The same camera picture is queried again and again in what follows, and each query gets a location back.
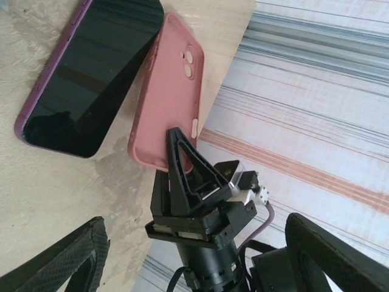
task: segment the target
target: black padded strap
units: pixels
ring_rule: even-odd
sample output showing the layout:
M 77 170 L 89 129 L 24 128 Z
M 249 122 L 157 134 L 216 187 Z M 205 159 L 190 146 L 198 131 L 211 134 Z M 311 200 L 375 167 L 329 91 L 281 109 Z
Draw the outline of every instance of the black padded strap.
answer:
M 95 217 L 28 262 L 0 277 L 2 292 L 95 292 L 100 285 L 109 240 L 104 219 Z
M 389 269 L 304 216 L 290 214 L 285 233 L 299 291 L 331 291 L 324 273 L 345 292 L 389 291 Z

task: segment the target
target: phone case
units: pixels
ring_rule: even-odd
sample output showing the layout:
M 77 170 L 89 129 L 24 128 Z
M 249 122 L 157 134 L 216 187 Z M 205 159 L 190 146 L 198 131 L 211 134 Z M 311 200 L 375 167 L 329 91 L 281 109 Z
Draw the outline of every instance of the phone case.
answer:
M 168 172 L 166 134 L 179 127 L 196 146 L 204 52 L 173 13 L 152 48 L 140 92 L 128 154 L 141 165 Z M 189 161 L 183 161 L 186 171 Z
M 41 75 L 37 79 L 34 87 L 31 90 L 29 97 L 27 98 L 25 104 L 22 107 L 22 110 L 20 111 L 18 117 L 16 118 L 15 127 L 14 127 L 15 134 L 19 139 L 21 139 L 24 142 L 25 140 L 22 136 L 23 128 L 27 120 L 29 119 L 29 116 L 31 115 L 36 103 L 38 102 L 44 88 L 46 87 L 47 82 L 50 80 L 56 66 L 58 65 L 58 62 L 61 60 L 61 57 L 64 54 L 67 46 L 69 45 L 70 40 L 72 39 L 78 25 L 80 24 L 81 20 L 85 16 L 85 13 L 92 2 L 93 0 L 80 1 L 79 6 L 75 9 L 74 14 L 72 15 L 70 21 L 66 25 L 58 44 L 53 50 L 49 58 L 49 61 L 47 62 Z

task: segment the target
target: phone screen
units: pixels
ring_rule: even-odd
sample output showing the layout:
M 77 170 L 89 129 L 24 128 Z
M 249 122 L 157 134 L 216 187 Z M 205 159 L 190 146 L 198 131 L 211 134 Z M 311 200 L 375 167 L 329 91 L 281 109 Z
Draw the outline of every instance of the phone screen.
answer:
M 93 156 L 163 20 L 158 0 L 93 0 L 24 126 L 24 139 Z

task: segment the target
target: table surface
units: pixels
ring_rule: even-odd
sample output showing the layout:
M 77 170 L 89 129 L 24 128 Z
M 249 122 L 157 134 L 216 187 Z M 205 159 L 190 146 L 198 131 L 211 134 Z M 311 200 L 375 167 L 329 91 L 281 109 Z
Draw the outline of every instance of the table surface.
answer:
M 13 123 L 77 0 L 0 2 L 0 275 L 37 255 L 84 222 L 102 215 L 111 239 L 100 291 L 128 291 L 150 247 L 154 170 L 126 148 L 142 70 L 107 137 L 91 159 L 29 147 Z M 202 128 L 254 8 L 253 0 L 163 0 L 205 52 Z

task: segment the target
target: black mount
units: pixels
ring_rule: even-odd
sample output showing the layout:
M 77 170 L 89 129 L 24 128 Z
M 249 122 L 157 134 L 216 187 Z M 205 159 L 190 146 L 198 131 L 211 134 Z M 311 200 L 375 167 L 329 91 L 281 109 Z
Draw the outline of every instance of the black mount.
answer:
M 167 155 L 169 173 L 157 171 L 154 180 L 149 238 L 177 243 L 193 291 L 248 291 L 233 239 L 256 209 L 252 201 L 227 201 L 232 191 L 219 171 L 236 166 L 236 161 L 212 166 L 179 128 L 167 131 Z
M 167 131 L 167 152 L 169 174 L 156 172 L 148 236 L 204 248 L 227 246 L 256 215 L 254 203 L 227 202 L 232 196 L 229 182 L 179 128 Z M 190 163 L 193 168 L 185 174 Z

